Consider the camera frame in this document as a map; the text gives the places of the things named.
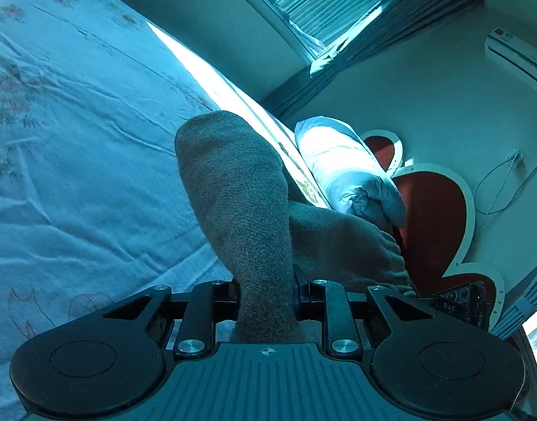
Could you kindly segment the grey fleece pant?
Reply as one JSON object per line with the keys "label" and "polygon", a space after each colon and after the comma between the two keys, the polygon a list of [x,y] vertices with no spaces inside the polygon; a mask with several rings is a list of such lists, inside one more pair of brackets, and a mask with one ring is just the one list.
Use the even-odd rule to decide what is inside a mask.
{"label": "grey fleece pant", "polygon": [[413,296],[394,238],[361,218],[302,201],[279,154],[242,117],[215,111],[175,135],[191,207],[219,260],[240,286],[233,340],[303,342],[294,272],[364,293],[383,285]]}

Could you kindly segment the red heart-shaped headboard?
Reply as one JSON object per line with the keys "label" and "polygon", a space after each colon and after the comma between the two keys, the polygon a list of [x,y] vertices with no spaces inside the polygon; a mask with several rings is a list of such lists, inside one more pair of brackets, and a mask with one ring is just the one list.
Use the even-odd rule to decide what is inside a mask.
{"label": "red heart-shaped headboard", "polygon": [[476,224],[468,183],[453,170],[433,163],[404,165],[401,139],[388,130],[363,133],[406,205],[406,226],[400,230],[406,270],[420,295],[435,295],[465,283],[484,285],[486,329],[501,316],[505,284],[491,266],[466,262]]}

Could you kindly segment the light blue embroidered bed sheet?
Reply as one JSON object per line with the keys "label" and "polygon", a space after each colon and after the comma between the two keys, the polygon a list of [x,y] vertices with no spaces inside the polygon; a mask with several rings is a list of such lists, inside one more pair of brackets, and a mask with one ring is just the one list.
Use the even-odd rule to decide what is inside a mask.
{"label": "light blue embroidered bed sheet", "polygon": [[26,340],[154,285],[229,277],[174,148],[218,109],[326,205],[292,132],[121,0],[0,0],[0,420],[24,415],[9,364]]}

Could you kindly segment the folded light blue duvet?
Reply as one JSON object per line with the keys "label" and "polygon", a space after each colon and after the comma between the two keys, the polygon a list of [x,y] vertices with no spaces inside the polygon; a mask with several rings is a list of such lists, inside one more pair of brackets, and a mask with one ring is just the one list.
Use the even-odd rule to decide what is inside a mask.
{"label": "folded light blue duvet", "polygon": [[316,116],[294,128],[296,146],[333,210],[382,230],[406,224],[406,206],[395,183],[353,128]]}

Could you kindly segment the dark blue curtain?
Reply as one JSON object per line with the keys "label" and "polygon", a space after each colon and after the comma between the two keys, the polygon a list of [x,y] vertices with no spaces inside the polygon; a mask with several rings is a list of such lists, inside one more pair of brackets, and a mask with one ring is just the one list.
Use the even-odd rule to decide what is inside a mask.
{"label": "dark blue curtain", "polygon": [[382,0],[310,66],[267,95],[262,106],[285,120],[314,99],[342,71],[482,3],[483,0]]}

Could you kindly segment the white wall air conditioner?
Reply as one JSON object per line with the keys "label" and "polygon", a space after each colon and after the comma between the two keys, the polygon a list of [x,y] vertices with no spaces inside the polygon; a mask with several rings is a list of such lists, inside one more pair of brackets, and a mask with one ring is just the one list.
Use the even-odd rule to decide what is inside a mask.
{"label": "white wall air conditioner", "polygon": [[485,56],[537,93],[537,49],[511,32],[495,28],[484,41]]}

